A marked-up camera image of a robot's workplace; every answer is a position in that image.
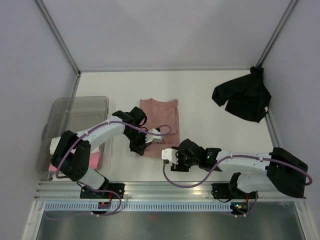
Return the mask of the dusty pink t-shirt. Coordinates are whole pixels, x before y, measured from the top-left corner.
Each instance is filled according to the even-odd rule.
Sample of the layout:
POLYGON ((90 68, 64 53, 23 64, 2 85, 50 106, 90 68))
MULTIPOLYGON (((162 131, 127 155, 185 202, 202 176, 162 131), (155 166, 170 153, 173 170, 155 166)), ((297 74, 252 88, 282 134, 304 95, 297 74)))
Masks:
POLYGON ((180 144, 180 121, 178 100, 162 102, 153 98, 141 99, 139 108, 146 114, 146 123, 142 126, 148 130, 160 128, 161 133, 167 133, 170 129, 171 133, 163 137, 161 142, 152 142, 151 145, 144 150, 144 157, 160 159, 162 150, 171 147, 177 147, 180 144))

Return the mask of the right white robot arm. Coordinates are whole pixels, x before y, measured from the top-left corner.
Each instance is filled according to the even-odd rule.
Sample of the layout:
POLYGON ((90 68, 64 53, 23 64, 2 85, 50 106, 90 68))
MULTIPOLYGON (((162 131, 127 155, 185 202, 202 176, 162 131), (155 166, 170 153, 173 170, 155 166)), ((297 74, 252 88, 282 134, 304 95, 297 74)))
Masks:
POLYGON ((312 183, 308 165, 281 147, 266 153, 236 153, 221 148, 203 148, 190 139, 162 151, 161 158, 172 164, 172 172, 189 172, 197 166, 211 175, 214 171, 231 173, 228 192, 241 199, 254 192, 278 191, 301 199, 312 183))

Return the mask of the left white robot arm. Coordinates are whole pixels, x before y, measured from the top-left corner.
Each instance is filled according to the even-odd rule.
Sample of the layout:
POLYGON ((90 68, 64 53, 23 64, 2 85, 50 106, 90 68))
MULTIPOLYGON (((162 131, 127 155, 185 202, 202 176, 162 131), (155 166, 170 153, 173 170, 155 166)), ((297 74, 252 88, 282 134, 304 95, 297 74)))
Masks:
POLYGON ((109 193, 109 181, 90 167, 91 152, 113 137, 125 135, 129 149, 142 156, 149 143, 147 134, 140 128, 147 122, 144 111, 134 107, 130 112, 118 110, 104 122, 89 129, 65 131, 54 150, 51 164, 56 168, 57 179, 69 179, 91 188, 98 198, 109 193))

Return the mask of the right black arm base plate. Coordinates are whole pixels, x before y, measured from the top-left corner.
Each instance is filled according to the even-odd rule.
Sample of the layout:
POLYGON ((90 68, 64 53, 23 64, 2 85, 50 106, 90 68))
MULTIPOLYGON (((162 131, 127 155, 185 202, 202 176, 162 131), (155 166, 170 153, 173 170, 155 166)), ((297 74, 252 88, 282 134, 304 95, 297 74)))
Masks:
POLYGON ((213 198, 222 202, 231 200, 254 200, 256 198, 256 193, 254 191, 245 193, 244 191, 239 190, 234 184, 213 183, 211 187, 211 195, 213 198))

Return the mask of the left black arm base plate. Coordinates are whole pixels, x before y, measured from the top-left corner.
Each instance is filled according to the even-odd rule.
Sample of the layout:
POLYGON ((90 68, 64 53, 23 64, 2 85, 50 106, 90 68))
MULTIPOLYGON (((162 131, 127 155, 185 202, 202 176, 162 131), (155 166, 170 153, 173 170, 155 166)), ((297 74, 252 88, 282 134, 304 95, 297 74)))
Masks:
POLYGON ((117 199, 117 195, 122 199, 125 193, 124 183, 109 183, 108 185, 103 185, 101 189, 92 190, 87 186, 83 186, 80 191, 81 199, 117 199))

